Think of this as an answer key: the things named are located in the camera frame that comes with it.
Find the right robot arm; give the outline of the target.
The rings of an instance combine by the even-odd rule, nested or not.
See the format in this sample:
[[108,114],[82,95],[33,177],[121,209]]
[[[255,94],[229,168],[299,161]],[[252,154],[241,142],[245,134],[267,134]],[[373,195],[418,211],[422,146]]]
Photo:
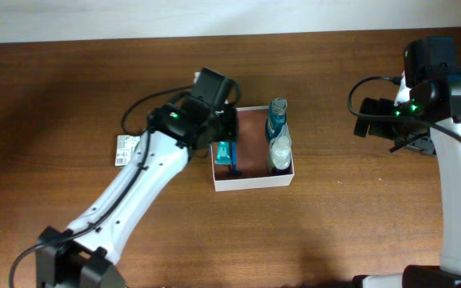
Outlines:
[[387,80],[399,91],[395,100],[365,98],[354,133],[434,155],[439,165],[443,204],[443,243],[437,266],[409,265],[400,274],[357,275],[353,287],[461,287],[461,68],[455,41],[429,36],[403,51],[404,71]]

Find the green white soap box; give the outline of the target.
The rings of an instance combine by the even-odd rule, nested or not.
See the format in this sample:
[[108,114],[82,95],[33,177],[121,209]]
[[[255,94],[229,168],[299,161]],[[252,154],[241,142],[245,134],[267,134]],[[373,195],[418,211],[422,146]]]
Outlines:
[[139,144],[140,137],[130,135],[118,135],[117,147],[115,151],[114,165],[116,167],[125,166],[134,153],[136,146]]

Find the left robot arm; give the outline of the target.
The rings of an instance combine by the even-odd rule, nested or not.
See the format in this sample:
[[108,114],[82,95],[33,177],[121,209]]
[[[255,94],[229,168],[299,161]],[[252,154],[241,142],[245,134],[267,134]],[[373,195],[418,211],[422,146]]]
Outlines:
[[124,287],[116,265],[162,189],[193,155],[238,138],[239,84],[208,68],[146,118],[129,162],[102,195],[67,228],[46,228],[34,247],[38,287]]

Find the blue disposable razor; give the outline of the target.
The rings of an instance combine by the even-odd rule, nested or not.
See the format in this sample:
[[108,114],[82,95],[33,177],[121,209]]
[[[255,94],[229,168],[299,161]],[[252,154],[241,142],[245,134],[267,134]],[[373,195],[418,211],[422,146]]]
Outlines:
[[230,176],[241,176],[243,173],[238,170],[237,168],[237,146],[236,142],[231,142],[230,143],[230,171],[228,174]]

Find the Colgate toothpaste tube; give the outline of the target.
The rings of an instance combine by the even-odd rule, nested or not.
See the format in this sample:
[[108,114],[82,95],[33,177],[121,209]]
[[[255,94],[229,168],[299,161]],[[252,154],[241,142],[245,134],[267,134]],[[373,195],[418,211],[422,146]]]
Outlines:
[[214,160],[216,165],[230,165],[231,160],[231,145],[229,142],[219,142]]

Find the clear pump soap bottle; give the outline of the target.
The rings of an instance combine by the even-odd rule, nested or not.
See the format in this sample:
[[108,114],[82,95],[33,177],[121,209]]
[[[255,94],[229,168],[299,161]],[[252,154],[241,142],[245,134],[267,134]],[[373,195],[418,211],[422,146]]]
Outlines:
[[291,168],[291,136],[287,124],[272,138],[267,155],[267,169],[270,175],[288,174]]

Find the blue mouthwash bottle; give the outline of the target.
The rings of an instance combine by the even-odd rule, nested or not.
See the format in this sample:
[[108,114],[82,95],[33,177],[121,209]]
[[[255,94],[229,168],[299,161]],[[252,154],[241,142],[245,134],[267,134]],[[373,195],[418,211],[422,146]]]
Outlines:
[[267,141],[276,138],[282,127],[287,123],[287,100],[276,98],[269,105],[268,117],[266,120],[265,131]]

